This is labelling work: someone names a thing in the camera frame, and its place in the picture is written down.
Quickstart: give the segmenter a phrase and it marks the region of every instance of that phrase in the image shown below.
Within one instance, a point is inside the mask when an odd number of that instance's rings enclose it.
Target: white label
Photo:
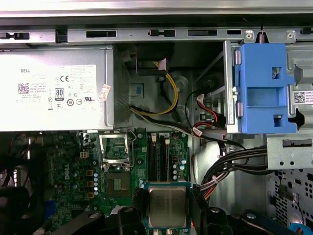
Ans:
[[[295,105],[313,104],[313,91],[292,92]]]
[[[203,104],[204,94],[201,94],[197,97],[197,101],[200,102],[200,104]]]
[[[201,136],[203,134],[203,132],[199,129],[197,129],[196,127],[192,128],[192,131],[197,135],[197,136]]]
[[[16,103],[21,108],[96,110],[96,65],[43,66],[21,70]]]
[[[102,87],[102,90],[100,92],[99,99],[104,101],[104,102],[107,101],[107,97],[108,97],[110,89],[111,89],[111,87],[109,85],[104,84]]]

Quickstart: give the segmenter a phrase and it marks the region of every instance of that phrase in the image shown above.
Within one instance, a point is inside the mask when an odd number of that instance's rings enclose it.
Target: ram slot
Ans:
[[[157,181],[157,146],[152,139],[148,140],[148,181]]]
[[[160,173],[161,181],[170,181],[169,161],[170,161],[170,148],[169,139],[160,137]]]

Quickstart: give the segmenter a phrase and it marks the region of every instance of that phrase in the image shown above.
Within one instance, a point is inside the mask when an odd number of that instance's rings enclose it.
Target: yellow wire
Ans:
[[[158,62],[153,62],[153,64],[158,67]],[[157,115],[166,114],[166,113],[172,111],[178,102],[178,89],[177,89],[177,86],[175,84],[175,81],[173,80],[173,78],[171,77],[171,75],[169,73],[166,74],[165,77],[169,80],[169,82],[171,83],[173,90],[174,90],[174,101],[173,101],[172,105],[167,110],[160,112],[160,113],[157,113],[157,114],[149,114],[146,112],[138,111],[134,108],[131,108],[131,110],[135,111],[137,114],[141,114],[144,116],[157,116]]]

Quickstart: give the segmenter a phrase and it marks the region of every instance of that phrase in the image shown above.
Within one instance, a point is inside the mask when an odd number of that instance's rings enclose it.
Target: capacitor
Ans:
[[[77,189],[77,188],[78,188],[78,184],[75,183],[72,185],[72,189]]]

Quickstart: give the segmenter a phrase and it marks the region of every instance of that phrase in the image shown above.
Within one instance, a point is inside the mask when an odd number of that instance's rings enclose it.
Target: blue drive bracket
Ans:
[[[288,122],[288,85],[285,44],[244,44],[240,47],[241,131],[247,134],[295,133]]]

